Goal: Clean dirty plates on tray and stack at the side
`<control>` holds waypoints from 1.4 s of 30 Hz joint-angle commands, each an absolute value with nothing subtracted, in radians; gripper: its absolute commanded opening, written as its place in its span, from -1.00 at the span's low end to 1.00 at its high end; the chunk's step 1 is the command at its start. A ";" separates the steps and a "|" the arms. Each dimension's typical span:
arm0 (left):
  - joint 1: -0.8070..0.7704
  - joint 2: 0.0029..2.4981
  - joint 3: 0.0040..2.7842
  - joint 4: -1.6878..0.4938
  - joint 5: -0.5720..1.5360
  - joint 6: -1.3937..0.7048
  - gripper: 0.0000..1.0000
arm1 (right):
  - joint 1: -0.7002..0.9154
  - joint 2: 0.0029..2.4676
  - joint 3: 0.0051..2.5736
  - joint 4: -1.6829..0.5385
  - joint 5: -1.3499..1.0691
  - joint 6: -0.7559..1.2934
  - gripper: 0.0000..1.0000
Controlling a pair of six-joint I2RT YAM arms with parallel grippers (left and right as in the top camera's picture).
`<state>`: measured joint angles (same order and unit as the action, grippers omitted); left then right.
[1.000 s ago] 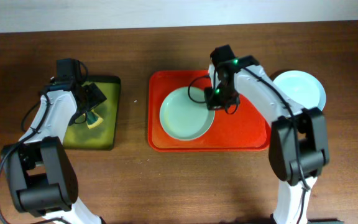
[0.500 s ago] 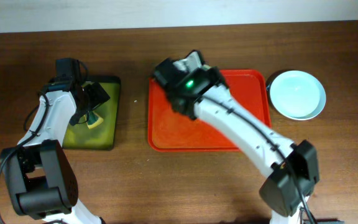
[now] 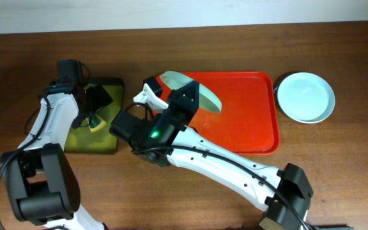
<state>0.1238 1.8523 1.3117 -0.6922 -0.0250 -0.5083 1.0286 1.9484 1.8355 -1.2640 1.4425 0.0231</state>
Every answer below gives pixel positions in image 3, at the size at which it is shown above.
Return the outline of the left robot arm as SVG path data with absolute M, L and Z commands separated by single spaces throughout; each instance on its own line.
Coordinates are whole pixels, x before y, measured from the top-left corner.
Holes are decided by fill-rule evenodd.
M 65 156 L 69 130 L 103 105 L 86 93 L 90 77 L 84 63 L 58 61 L 57 79 L 40 94 L 32 129 L 15 151 L 0 158 L 0 182 L 21 222 L 49 229 L 106 229 L 81 205 L 79 184 Z

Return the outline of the light green plate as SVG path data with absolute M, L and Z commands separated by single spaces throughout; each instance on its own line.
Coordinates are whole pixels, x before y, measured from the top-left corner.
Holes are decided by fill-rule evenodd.
M 175 71 L 166 71 L 160 76 L 161 81 L 170 89 L 179 89 L 194 81 L 191 77 Z M 199 106 L 204 110 L 220 114 L 222 102 L 206 86 L 199 84 Z

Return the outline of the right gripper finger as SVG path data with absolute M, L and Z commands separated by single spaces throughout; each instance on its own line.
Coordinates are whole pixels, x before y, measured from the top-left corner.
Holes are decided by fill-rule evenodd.
M 163 89 L 154 76 L 144 79 L 143 84 L 147 84 L 156 96 L 162 95 Z
M 199 88 L 200 84 L 193 80 L 178 89 L 173 89 L 169 94 L 169 105 L 184 111 L 197 112 L 199 108 Z

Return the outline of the green and yellow sponge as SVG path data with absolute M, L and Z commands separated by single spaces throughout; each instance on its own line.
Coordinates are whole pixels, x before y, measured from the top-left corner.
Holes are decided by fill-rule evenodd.
M 101 118 L 99 115 L 92 115 L 89 119 L 89 130 L 94 133 L 99 131 L 101 128 L 103 128 L 107 122 Z

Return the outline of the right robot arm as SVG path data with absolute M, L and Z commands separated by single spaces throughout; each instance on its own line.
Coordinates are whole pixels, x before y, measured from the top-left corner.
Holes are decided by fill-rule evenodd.
M 263 229 L 313 229 L 305 220 L 313 190 L 302 168 L 259 164 L 199 135 L 189 126 L 201 104 L 199 82 L 173 88 L 166 101 L 160 99 L 161 92 L 156 78 L 145 79 L 134 104 L 156 114 L 141 119 L 127 109 L 119 111 L 110 134 L 151 164 L 186 168 L 234 190 L 263 211 Z

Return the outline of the light blue plate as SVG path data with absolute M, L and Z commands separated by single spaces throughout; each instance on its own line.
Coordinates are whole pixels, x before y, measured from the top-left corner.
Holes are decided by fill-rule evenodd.
M 322 122 L 335 108 L 331 85 L 313 73 L 292 73 L 280 82 L 275 92 L 283 113 L 300 123 Z

